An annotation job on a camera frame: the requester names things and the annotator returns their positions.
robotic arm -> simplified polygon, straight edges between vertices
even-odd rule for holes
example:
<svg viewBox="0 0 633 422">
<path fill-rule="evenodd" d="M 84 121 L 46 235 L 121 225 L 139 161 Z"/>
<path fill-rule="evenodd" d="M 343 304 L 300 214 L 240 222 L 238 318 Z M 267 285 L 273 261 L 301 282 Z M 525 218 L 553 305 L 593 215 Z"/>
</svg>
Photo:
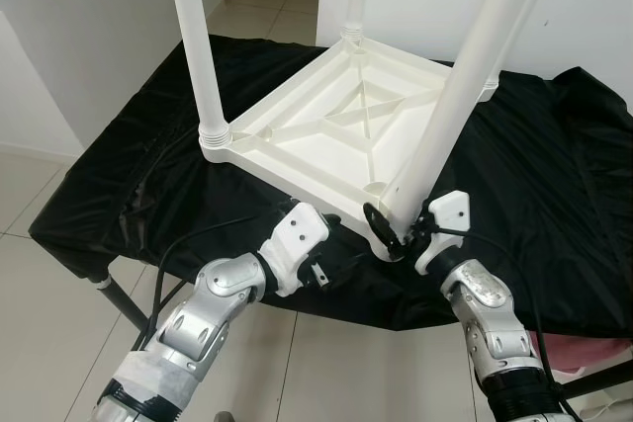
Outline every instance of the robotic arm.
<svg viewBox="0 0 633 422">
<path fill-rule="evenodd" d="M 429 205 L 440 229 L 470 228 L 469 197 L 452 192 Z M 464 329 L 480 389 L 496 421 L 568 422 L 530 337 L 514 314 L 509 288 L 461 249 L 462 237 L 433 232 L 415 263 L 434 279 Z"/>
<path fill-rule="evenodd" d="M 514 315 L 509 289 L 464 255 L 462 237 L 432 232 L 423 245 L 415 238 L 403 245 L 375 209 L 366 206 L 365 213 L 390 252 L 419 254 L 415 268 L 434 279 L 450 302 L 497 421 L 574 420 L 563 413 L 547 382 L 529 335 Z M 439 228 L 467 231 L 468 195 L 452 192 L 431 202 L 425 219 Z M 128 353 L 90 420 L 175 421 L 222 348 L 230 322 L 265 294 L 296 291 L 302 285 L 299 267 L 328 236 L 323 216 L 301 203 L 257 253 L 203 267 L 189 299 L 173 310 L 143 351 Z M 322 277 L 318 266 L 313 271 Z"/>
<path fill-rule="evenodd" d="M 327 239 L 324 217 L 300 203 L 256 254 L 210 262 L 142 351 L 129 352 L 95 407 L 91 421 L 173 422 L 220 352 L 230 322 L 264 294 L 292 294 L 299 267 Z"/>
</svg>

black cloth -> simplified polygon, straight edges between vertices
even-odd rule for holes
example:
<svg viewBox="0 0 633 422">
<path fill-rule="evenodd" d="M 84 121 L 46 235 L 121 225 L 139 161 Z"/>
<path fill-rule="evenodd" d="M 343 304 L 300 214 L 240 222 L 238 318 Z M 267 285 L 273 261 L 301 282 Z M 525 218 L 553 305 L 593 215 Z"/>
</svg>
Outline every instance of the black cloth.
<svg viewBox="0 0 633 422">
<path fill-rule="evenodd" d="M 323 52 L 322 48 L 211 36 L 230 121 Z M 33 223 L 38 243 L 76 276 L 107 276 L 118 255 L 156 265 L 179 236 L 203 234 L 167 271 L 259 247 L 288 197 L 230 164 L 208 163 L 182 45 L 177 46 L 66 175 Z M 528 276 L 548 332 L 633 337 L 633 119 L 622 99 L 580 68 L 552 81 L 501 75 L 475 108 L 435 186 L 471 197 L 472 230 L 503 244 Z M 525 291 L 488 244 L 464 249 L 512 288 L 532 327 Z M 321 249 L 329 287 L 270 304 L 393 330 L 455 321 L 410 260 L 384 263 L 339 226 Z"/>
</svg>

white wall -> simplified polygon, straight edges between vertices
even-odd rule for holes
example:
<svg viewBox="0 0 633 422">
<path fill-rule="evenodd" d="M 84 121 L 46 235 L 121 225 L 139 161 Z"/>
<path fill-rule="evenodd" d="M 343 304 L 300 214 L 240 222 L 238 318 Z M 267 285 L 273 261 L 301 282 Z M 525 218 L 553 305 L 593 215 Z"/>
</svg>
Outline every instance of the white wall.
<svg viewBox="0 0 633 422">
<path fill-rule="evenodd" d="M 83 147 L 0 12 L 0 150 L 78 157 Z"/>
<path fill-rule="evenodd" d="M 318 0 L 316 43 L 339 39 L 347 0 Z M 368 0 L 366 36 L 453 60 L 482 0 Z M 633 0 L 539 0 L 504 69 L 552 78 L 581 66 L 633 111 Z"/>
<path fill-rule="evenodd" d="M 207 13 L 219 3 L 205 0 Z M 180 40 L 173 0 L 0 0 L 0 11 L 84 146 Z"/>
</svg>

pink object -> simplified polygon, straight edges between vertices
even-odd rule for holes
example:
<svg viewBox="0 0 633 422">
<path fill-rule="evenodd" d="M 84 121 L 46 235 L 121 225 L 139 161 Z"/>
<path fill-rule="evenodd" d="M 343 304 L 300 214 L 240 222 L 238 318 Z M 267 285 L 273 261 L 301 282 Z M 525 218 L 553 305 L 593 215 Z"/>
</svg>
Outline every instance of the pink object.
<svg viewBox="0 0 633 422">
<path fill-rule="evenodd" d="M 532 344 L 538 353 L 536 333 L 530 331 Z M 613 358 L 631 346 L 630 340 L 615 338 L 584 338 L 546 333 L 545 347 L 550 366 L 564 373 L 577 373 L 581 368 Z"/>
</svg>

black cable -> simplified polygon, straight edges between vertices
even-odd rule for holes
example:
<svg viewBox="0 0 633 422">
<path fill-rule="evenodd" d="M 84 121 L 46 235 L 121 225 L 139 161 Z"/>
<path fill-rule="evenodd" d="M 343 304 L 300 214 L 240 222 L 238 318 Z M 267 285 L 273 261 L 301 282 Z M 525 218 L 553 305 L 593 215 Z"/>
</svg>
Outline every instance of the black cable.
<svg viewBox="0 0 633 422">
<path fill-rule="evenodd" d="M 203 227 L 202 229 L 198 229 L 197 231 L 194 232 L 190 232 L 188 234 L 184 234 L 182 236 L 180 236 L 178 239 L 176 239 L 175 241 L 173 241 L 169 247 L 167 248 L 167 250 L 164 252 L 164 254 L 162 255 L 162 258 L 160 259 L 160 263 L 158 264 L 158 274 L 156 275 L 156 284 L 154 287 L 154 298 L 153 298 L 153 304 L 152 304 L 152 308 L 151 308 L 151 315 L 149 316 L 149 319 L 147 321 L 147 327 L 145 328 L 145 331 L 141 332 L 141 333 L 145 333 L 144 338 L 143 338 L 143 343 L 142 343 L 142 347 L 144 348 L 144 346 L 149 342 L 149 340 L 151 339 L 151 337 L 153 336 L 154 332 L 156 331 L 156 321 L 158 319 L 158 314 L 160 313 L 160 309 L 161 309 L 161 296 L 162 296 L 162 283 L 164 280 L 164 276 L 165 276 L 165 265 L 167 264 L 169 258 L 171 257 L 171 254 L 174 252 L 174 250 L 183 242 L 192 239 L 196 236 L 199 236 L 200 234 L 204 234 L 206 232 L 209 231 L 213 231 L 216 229 L 220 229 L 223 227 L 227 227 L 227 226 L 231 226 L 234 224 L 239 224 L 242 222 L 246 222 L 246 221 L 251 221 L 253 219 L 257 219 L 261 217 L 261 215 L 255 215 L 255 216 L 246 216 L 246 217 L 239 217 L 238 219 L 233 219 L 231 221 L 227 221 L 227 222 L 223 222 L 220 224 L 214 224 L 212 226 L 207 226 L 207 227 Z M 186 284 L 181 282 L 180 284 L 178 284 L 178 286 L 181 286 L 180 289 L 182 289 L 182 287 Z"/>
<path fill-rule="evenodd" d="M 196 275 L 200 272 L 200 269 L 196 269 L 195 272 L 192 272 L 189 277 L 186 277 L 185 279 L 181 279 L 180 282 L 176 285 L 176 287 L 174 287 L 169 294 L 167 294 L 165 296 L 165 298 L 163 300 L 160 301 L 160 308 L 159 308 L 159 312 L 163 310 L 163 308 L 165 306 L 167 306 L 167 303 L 169 303 L 175 296 L 176 294 L 178 294 L 178 292 L 180 292 L 180 290 L 185 287 L 187 285 L 187 283 L 189 281 L 191 281 L 191 279 L 193 279 L 194 277 L 196 277 Z M 142 344 L 143 340 L 145 339 L 145 336 L 147 335 L 147 329 L 149 328 L 149 320 L 147 321 L 147 323 L 145 324 L 145 327 L 138 333 L 138 336 L 136 337 L 136 340 L 134 342 L 134 344 L 132 345 L 132 347 L 130 348 L 130 351 L 136 351 L 138 350 L 138 348 L 140 348 L 140 345 Z"/>
<path fill-rule="evenodd" d="M 556 393 L 561 406 L 563 406 L 563 409 L 565 409 L 565 411 L 570 416 L 572 416 L 575 421 L 583 422 L 583 419 L 581 419 L 578 416 L 578 414 L 574 411 L 572 406 L 569 404 L 569 402 L 565 398 L 561 385 L 558 384 L 554 380 L 554 375 L 552 374 L 552 368 L 550 366 L 550 360 L 549 360 L 549 358 L 547 356 L 547 349 L 545 348 L 545 337 L 543 335 L 543 327 L 541 325 L 541 315 L 540 315 L 540 312 L 538 310 L 538 306 L 536 304 L 536 298 L 534 298 L 534 294 L 532 293 L 532 288 L 530 287 L 529 282 L 528 282 L 527 278 L 525 277 L 525 274 L 523 273 L 523 270 L 518 265 L 518 262 L 516 261 L 516 259 L 514 259 L 514 257 L 512 257 L 512 254 L 510 254 L 510 252 L 505 247 L 503 247 L 501 244 L 493 241 L 492 239 L 490 239 L 490 238 L 488 238 L 486 236 L 478 234 L 476 232 L 472 232 L 472 231 L 458 231 L 457 229 L 445 229 L 443 227 L 437 227 L 437 226 L 434 227 L 432 230 L 433 230 L 433 232 L 441 232 L 441 233 L 444 233 L 444 234 L 453 234 L 455 236 L 470 237 L 470 238 L 477 239 L 477 240 L 482 241 L 482 242 L 486 242 L 489 245 L 491 245 L 494 248 L 496 248 L 497 250 L 501 251 L 501 253 L 505 255 L 506 259 L 512 265 L 512 267 L 516 271 L 516 274 L 518 275 L 519 279 L 523 283 L 523 286 L 525 288 L 525 293 L 527 294 L 527 299 L 529 301 L 530 309 L 531 309 L 532 314 L 534 316 L 534 324 L 535 324 L 535 327 L 536 327 L 536 342 L 538 343 L 538 350 L 539 350 L 539 353 L 540 353 L 540 356 L 541 356 L 541 362 L 543 363 L 543 370 L 545 371 L 545 377 L 547 378 L 547 381 L 550 384 L 552 390 L 554 390 L 554 392 Z"/>
</svg>

